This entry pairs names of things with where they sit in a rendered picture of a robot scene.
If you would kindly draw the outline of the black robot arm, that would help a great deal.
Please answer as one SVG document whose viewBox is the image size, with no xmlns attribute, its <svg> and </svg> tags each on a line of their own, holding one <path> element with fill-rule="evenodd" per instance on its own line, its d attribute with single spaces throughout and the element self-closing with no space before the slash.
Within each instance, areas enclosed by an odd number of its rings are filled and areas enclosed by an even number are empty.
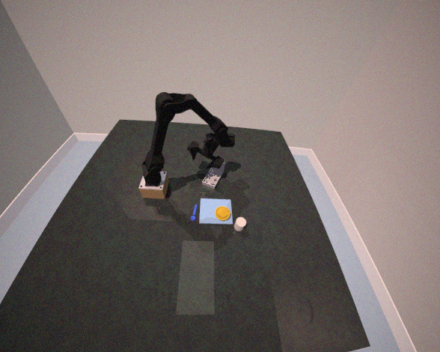
<svg viewBox="0 0 440 352">
<path fill-rule="evenodd" d="M 156 96 L 156 123 L 153 131 L 151 149 L 142 163 L 145 186 L 159 186 L 161 183 L 161 170 L 165 163 L 162 154 L 168 124 L 175 114 L 193 110 L 212 129 L 215 134 L 206 134 L 204 143 L 210 149 L 221 147 L 233 147 L 235 135 L 227 134 L 228 128 L 223 121 L 211 115 L 192 94 L 169 94 L 161 92 Z"/>
</svg>

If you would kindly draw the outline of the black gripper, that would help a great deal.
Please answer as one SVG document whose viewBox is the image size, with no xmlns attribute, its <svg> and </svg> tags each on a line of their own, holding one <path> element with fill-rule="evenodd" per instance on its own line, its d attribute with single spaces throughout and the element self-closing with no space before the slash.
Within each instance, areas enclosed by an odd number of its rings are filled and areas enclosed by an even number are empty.
<svg viewBox="0 0 440 352">
<path fill-rule="evenodd" d="M 224 159 L 222 159 L 221 157 L 217 156 L 214 157 L 213 153 L 215 152 L 216 149 L 210 149 L 207 147 L 207 144 L 205 143 L 204 147 L 201 149 L 198 147 L 199 143 L 197 143 L 196 141 L 192 141 L 189 143 L 187 150 L 191 153 L 192 155 L 192 160 L 195 159 L 196 153 L 200 153 L 201 155 L 205 156 L 207 159 L 211 159 L 212 162 L 207 166 L 208 168 L 217 168 L 219 169 L 224 161 Z"/>
</svg>

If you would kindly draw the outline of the light blue flat square mat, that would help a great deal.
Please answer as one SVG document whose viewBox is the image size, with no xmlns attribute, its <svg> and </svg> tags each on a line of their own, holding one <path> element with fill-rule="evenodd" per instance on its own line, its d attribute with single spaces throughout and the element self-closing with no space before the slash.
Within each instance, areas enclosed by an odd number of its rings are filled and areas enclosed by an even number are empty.
<svg viewBox="0 0 440 352">
<path fill-rule="evenodd" d="M 230 211 L 230 217 L 226 220 L 218 219 L 215 215 L 216 208 L 218 207 L 227 207 Z M 233 217 L 232 217 L 231 200 L 201 198 L 199 223 L 232 225 Z"/>
</svg>

